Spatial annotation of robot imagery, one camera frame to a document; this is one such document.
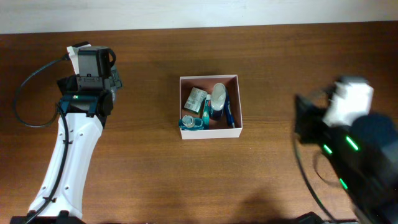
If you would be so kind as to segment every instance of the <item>white bottle cap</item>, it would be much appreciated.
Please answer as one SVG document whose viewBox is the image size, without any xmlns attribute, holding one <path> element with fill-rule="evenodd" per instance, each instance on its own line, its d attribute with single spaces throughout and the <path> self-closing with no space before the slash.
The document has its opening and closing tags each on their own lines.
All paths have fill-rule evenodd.
<svg viewBox="0 0 398 224">
<path fill-rule="evenodd" d="M 224 108 L 226 97 L 226 89 L 222 83 L 214 85 L 213 92 L 211 93 L 211 108 L 215 111 L 220 111 Z"/>
<path fill-rule="evenodd" d="M 182 118 L 182 124 L 185 125 L 185 127 L 187 127 L 187 128 L 192 128 L 192 127 L 194 127 L 194 125 L 195 125 L 195 121 L 194 121 L 194 119 L 193 119 L 192 116 L 190 116 L 190 115 L 185 115 L 185 116 Z"/>
</svg>

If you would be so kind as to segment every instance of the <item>small package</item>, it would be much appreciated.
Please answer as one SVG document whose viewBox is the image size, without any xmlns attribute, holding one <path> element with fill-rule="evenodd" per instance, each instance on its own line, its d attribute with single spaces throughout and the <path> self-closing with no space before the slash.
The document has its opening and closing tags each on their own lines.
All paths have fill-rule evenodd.
<svg viewBox="0 0 398 224">
<path fill-rule="evenodd" d="M 184 108 L 192 113 L 199 114 L 201 105 L 206 96 L 206 91 L 193 87 Z"/>
</svg>

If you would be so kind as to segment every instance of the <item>white wall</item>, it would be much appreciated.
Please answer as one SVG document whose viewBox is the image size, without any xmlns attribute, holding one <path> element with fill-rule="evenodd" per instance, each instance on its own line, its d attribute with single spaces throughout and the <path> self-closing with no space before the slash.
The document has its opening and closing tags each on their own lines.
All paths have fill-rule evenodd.
<svg viewBox="0 0 398 224">
<path fill-rule="evenodd" d="M 0 33 L 398 20 L 398 0 L 0 0 Z"/>
</svg>

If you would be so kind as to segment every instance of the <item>green led light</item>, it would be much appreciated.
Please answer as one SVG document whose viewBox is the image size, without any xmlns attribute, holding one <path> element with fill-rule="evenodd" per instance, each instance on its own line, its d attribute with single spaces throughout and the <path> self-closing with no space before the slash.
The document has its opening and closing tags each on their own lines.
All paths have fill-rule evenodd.
<svg viewBox="0 0 398 224">
<path fill-rule="evenodd" d="M 346 140 L 355 149 L 355 151 L 359 150 L 359 147 L 355 144 L 355 142 L 349 136 L 346 137 Z"/>
<path fill-rule="evenodd" d="M 323 145 L 323 148 L 325 149 L 325 151 L 331 155 L 333 152 L 331 151 L 331 149 L 327 146 L 327 145 Z"/>
<path fill-rule="evenodd" d="M 340 183 L 341 183 L 342 186 L 344 187 L 344 190 L 347 190 L 347 189 L 348 189 L 346 183 L 344 183 L 343 179 L 341 179 L 341 178 L 340 178 Z"/>
</svg>

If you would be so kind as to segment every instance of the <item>blue pen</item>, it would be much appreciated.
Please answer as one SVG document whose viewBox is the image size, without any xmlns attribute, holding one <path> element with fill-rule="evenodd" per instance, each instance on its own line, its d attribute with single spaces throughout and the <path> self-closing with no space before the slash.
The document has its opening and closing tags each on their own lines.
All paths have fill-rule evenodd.
<svg viewBox="0 0 398 224">
<path fill-rule="evenodd" d="M 232 116 L 231 112 L 231 101 L 229 100 L 229 95 L 228 95 L 228 90 L 226 91 L 226 98 L 225 98 L 225 115 L 226 115 L 226 122 L 228 126 L 231 126 L 235 128 L 235 122 L 234 122 L 234 117 Z"/>
</svg>

